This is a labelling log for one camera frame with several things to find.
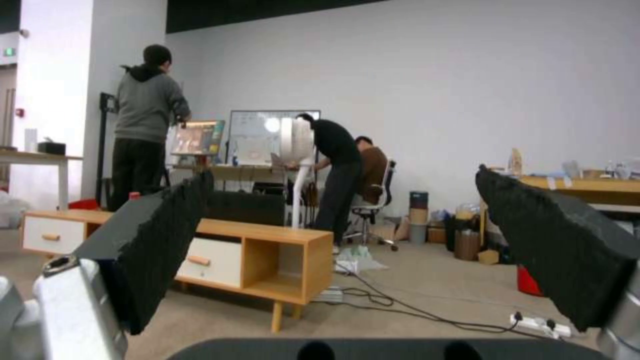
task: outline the white drawer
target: white drawer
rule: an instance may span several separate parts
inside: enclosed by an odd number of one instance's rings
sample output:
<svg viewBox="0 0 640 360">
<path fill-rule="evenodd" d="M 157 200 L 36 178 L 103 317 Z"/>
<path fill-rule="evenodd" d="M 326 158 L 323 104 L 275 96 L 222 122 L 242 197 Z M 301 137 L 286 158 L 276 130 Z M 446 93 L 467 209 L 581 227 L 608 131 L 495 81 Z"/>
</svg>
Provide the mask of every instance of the white drawer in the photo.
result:
<svg viewBox="0 0 640 360">
<path fill-rule="evenodd" d="M 240 243 L 193 238 L 178 276 L 239 288 L 241 256 Z"/>
<path fill-rule="evenodd" d="M 51 254 L 70 254 L 84 240 L 84 222 L 27 216 L 22 248 Z"/>
</svg>

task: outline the black t-shirt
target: black t-shirt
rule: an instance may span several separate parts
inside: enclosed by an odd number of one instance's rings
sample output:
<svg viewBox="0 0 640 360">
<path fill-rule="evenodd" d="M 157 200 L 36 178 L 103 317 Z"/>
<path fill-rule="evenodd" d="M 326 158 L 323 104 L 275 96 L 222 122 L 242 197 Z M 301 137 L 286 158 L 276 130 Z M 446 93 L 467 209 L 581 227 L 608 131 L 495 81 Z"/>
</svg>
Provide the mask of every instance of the black t-shirt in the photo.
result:
<svg viewBox="0 0 640 360">
<path fill-rule="evenodd" d="M 330 120 L 316 120 L 311 128 L 318 151 L 329 158 L 332 165 L 360 161 L 358 147 L 347 129 Z"/>
</svg>

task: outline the white fan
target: white fan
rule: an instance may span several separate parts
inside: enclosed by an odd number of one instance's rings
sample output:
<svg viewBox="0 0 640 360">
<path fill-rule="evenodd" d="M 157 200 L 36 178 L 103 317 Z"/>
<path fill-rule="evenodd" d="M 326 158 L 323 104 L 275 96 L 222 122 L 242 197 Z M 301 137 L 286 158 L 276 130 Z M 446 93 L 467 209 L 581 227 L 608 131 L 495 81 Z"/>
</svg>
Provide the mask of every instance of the white fan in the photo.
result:
<svg viewBox="0 0 640 360">
<path fill-rule="evenodd" d="M 284 163 L 300 164 L 293 186 L 293 212 L 291 227 L 300 227 L 300 193 L 309 170 L 314 165 L 314 131 L 311 124 L 301 118 L 284 118 L 280 124 L 280 157 Z"/>
</svg>

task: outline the drawer handle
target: drawer handle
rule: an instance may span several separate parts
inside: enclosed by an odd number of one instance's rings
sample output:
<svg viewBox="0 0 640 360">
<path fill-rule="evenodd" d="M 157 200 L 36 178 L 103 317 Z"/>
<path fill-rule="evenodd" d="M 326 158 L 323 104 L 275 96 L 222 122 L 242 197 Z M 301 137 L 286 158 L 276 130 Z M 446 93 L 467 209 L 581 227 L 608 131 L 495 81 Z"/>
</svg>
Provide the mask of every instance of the drawer handle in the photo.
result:
<svg viewBox="0 0 640 360">
<path fill-rule="evenodd" d="M 55 234 L 43 234 L 42 238 L 49 241 L 60 241 L 60 235 Z"/>
<path fill-rule="evenodd" d="M 211 264 L 211 260 L 203 258 L 202 256 L 187 256 L 187 260 L 191 263 L 202 266 L 209 266 Z"/>
</svg>

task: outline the exit sign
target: exit sign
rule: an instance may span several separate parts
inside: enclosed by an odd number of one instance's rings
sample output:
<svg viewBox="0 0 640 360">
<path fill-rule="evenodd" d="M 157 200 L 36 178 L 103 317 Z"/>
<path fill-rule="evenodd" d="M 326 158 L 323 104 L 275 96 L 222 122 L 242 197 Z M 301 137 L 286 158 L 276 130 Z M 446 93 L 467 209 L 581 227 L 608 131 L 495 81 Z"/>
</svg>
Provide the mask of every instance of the exit sign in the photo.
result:
<svg viewBox="0 0 640 360">
<path fill-rule="evenodd" d="M 6 49 L 4 49 L 3 54 L 5 57 L 15 56 L 15 48 L 7 47 Z"/>
</svg>

